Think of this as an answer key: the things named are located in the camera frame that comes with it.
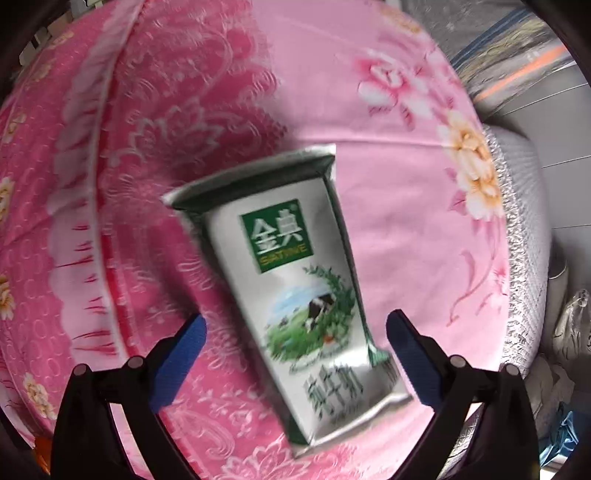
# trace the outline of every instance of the green logo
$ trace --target green logo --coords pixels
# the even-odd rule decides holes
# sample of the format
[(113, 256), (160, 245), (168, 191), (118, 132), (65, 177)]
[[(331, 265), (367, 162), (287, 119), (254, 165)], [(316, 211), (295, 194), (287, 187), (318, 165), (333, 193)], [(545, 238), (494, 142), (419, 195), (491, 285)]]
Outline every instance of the green logo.
[(261, 273), (313, 255), (297, 199), (242, 215)]

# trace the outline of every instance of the pink blanket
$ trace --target pink blanket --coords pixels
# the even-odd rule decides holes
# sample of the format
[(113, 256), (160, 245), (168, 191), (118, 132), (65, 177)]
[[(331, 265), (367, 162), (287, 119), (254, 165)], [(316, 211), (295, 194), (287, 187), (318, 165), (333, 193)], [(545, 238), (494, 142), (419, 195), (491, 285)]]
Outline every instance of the pink blanket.
[[(366, 315), (496, 369), (508, 311), (501, 194), (476, 114), (417, 24), (370, 0), (118, 0), (36, 58), (0, 110), (0, 405), (50, 433), (72, 368), (145, 355), (199, 308), (206, 346), (161, 418), (202, 478), (385, 479), (394, 421), (293, 459), (229, 293), (159, 197), (237, 163), (337, 144)], [(125, 423), (137, 471), (149, 476)]]

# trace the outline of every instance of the screw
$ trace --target screw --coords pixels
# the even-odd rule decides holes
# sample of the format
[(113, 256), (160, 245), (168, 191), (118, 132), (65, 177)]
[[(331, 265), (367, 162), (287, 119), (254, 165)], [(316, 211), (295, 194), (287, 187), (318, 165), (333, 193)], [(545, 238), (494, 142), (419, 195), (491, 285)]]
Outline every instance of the screw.
[(466, 366), (466, 359), (461, 355), (452, 355), (449, 362), (456, 368), (464, 368)]
[(127, 365), (129, 366), (129, 368), (139, 368), (143, 364), (144, 364), (144, 359), (142, 357), (140, 357), (139, 355), (133, 356), (129, 360), (127, 360)]
[(509, 364), (505, 367), (505, 370), (507, 370), (507, 373), (509, 375), (513, 375), (514, 377), (516, 377), (517, 375), (519, 375), (519, 369), (513, 365), (513, 364)]
[(84, 375), (86, 373), (87, 368), (88, 367), (85, 364), (76, 365), (74, 367), (73, 373), (75, 376), (80, 377), (81, 375)]

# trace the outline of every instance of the cow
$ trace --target cow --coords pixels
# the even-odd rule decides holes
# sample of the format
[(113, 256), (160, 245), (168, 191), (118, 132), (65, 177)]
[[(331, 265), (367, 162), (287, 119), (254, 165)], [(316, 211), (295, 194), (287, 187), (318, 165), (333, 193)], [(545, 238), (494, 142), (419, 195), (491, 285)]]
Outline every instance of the cow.
[(308, 318), (304, 321), (306, 332), (310, 333), (316, 328), (316, 324), (318, 323), (317, 319), (320, 314), (330, 310), (334, 303), (335, 296), (332, 293), (319, 295), (310, 300), (310, 303), (308, 304)]

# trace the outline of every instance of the milk package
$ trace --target milk package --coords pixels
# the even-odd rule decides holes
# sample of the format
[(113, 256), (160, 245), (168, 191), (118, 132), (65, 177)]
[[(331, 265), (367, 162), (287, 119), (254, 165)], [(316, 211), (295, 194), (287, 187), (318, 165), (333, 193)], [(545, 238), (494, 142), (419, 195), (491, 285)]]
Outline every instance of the milk package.
[(365, 322), (335, 159), (335, 145), (308, 147), (163, 197), (228, 282), (296, 455), (366, 429), (409, 399)]

